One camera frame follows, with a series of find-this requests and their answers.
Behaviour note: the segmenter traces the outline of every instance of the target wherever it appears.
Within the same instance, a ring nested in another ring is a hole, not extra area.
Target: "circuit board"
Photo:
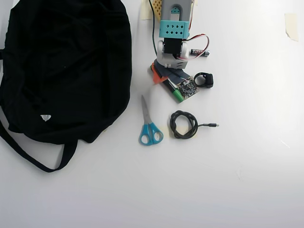
[[[193,77],[187,78],[187,80],[179,83],[177,87],[185,100],[199,92],[199,89],[194,83]]]

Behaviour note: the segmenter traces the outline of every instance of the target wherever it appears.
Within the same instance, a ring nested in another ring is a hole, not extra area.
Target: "wire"
[[[179,77],[180,79],[189,82],[187,79],[183,78],[182,76],[180,76],[179,74],[177,74],[175,71],[173,71],[171,68],[167,68],[171,73],[173,73],[175,76]]]
[[[209,39],[209,37],[206,34],[199,34],[199,35],[196,35],[196,36],[194,36],[194,37],[192,37],[190,39],[185,39],[183,41],[190,41],[190,40],[194,40],[194,39],[197,39],[197,38],[200,38],[200,37],[206,37],[207,41],[208,41],[207,45],[206,45],[205,49],[203,49],[202,53],[200,53],[199,55],[197,55],[194,58],[181,58],[181,57],[177,57],[177,59],[182,60],[182,61],[191,61],[191,60],[195,60],[195,59],[201,57],[205,53],[205,51],[207,50],[207,48],[209,47],[209,44],[210,44],[210,39]]]
[[[191,9],[191,20],[190,20],[190,25],[189,25],[189,30],[191,29],[192,25],[192,19],[193,19],[193,10],[194,10],[194,1],[192,1],[192,9]]]
[[[180,116],[185,116],[190,124],[191,124],[191,129],[185,133],[185,134],[180,134],[177,130],[176,130],[176,119]],[[170,119],[170,128],[174,133],[174,137],[177,139],[190,139],[193,136],[195,136],[195,134],[198,132],[199,127],[219,127],[219,125],[217,123],[209,123],[209,124],[198,124],[197,119],[195,118],[194,115],[187,113],[187,112],[183,112],[183,111],[176,111],[175,113],[173,113],[171,115],[171,119]]]
[[[155,14],[154,14],[154,9],[153,9],[151,0],[149,0],[149,3],[150,3],[151,10],[152,10],[152,13],[153,13],[153,32],[152,32],[152,41],[153,41],[154,51],[155,51],[155,54],[156,54],[156,56],[157,56],[157,50],[156,50],[155,39],[154,39],[154,32],[155,32]]]

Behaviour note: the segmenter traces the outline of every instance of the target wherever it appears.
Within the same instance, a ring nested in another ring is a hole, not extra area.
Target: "black cable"
[[[185,116],[190,124],[191,124],[191,129],[185,133],[184,135],[183,134],[180,134],[177,130],[176,130],[176,119],[180,116]],[[171,119],[170,119],[170,128],[171,130],[173,131],[174,133],[174,137],[177,138],[177,139],[190,139],[192,138],[193,136],[195,136],[195,134],[198,132],[198,129],[199,127],[218,127],[219,125],[217,123],[209,123],[209,124],[201,124],[199,125],[198,124],[198,121],[197,119],[195,118],[194,115],[190,114],[190,113],[187,113],[187,112],[183,112],[183,111],[176,111],[175,113],[173,113],[171,115]]]
[[[149,3],[150,3],[151,10],[152,10],[152,13],[153,13],[153,32],[152,32],[152,41],[153,41],[154,51],[155,51],[155,54],[156,54],[156,56],[157,56],[157,50],[156,50],[155,39],[154,39],[154,31],[155,31],[155,14],[154,14],[154,9],[153,9],[151,0],[149,0]]]

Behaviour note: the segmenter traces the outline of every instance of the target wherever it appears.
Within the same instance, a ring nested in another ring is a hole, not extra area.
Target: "orange part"
[[[155,70],[154,63],[152,63],[152,65],[151,65],[151,70],[153,71],[153,82],[155,84],[159,84],[159,83],[162,83],[162,82],[168,80],[167,76],[160,78],[160,76],[158,75],[158,73]]]

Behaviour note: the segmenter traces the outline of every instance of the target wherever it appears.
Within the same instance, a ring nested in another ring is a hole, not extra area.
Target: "bag strap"
[[[61,163],[59,165],[59,167],[57,169],[50,169],[48,167],[46,167],[45,165],[41,164],[40,162],[38,162],[36,159],[32,158],[31,156],[29,156],[19,145],[18,143],[9,135],[9,133],[5,130],[2,122],[0,121],[0,136],[24,159],[28,160],[30,163],[36,165],[38,168],[40,168],[41,170],[45,171],[45,172],[54,172],[57,170],[60,170],[62,168],[64,168],[68,162],[71,160],[71,158],[73,157],[76,148],[77,148],[77,144],[78,141],[76,142],[71,142],[71,143],[67,143],[64,145],[64,149],[63,149],[63,155],[62,155],[62,160]]]

